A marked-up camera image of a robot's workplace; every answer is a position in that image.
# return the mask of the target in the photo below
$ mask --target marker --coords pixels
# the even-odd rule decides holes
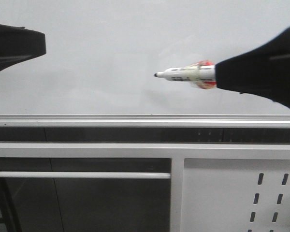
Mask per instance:
[[[203,89],[216,87],[215,65],[208,60],[182,68],[170,68],[164,72],[155,73],[154,76],[168,81],[189,81]]]

